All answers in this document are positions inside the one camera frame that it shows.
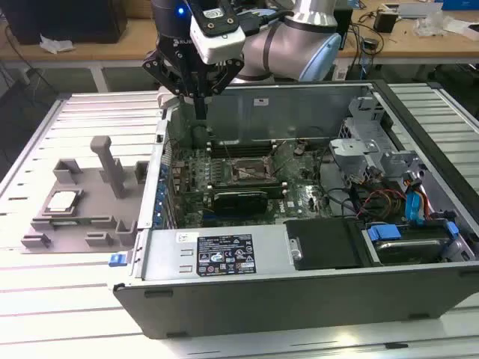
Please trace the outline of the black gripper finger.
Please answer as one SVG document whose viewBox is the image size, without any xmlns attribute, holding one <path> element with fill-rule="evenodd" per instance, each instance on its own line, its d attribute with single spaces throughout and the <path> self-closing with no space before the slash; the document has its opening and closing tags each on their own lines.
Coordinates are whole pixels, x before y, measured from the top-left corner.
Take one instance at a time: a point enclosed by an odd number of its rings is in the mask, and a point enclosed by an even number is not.
<svg viewBox="0 0 479 359">
<path fill-rule="evenodd" d="M 230 59 L 201 69 L 201 119 L 207 118 L 207 98 L 219 95 L 239 74 L 244 61 Z"/>
<path fill-rule="evenodd" d="M 201 120 L 202 98 L 198 92 L 198 81 L 192 75 L 189 57 L 183 50 L 176 50 L 173 60 L 170 69 L 165 64 L 165 57 L 154 50 L 144 59 L 142 66 L 173 95 L 189 98 L 193 102 L 196 119 Z"/>
</svg>

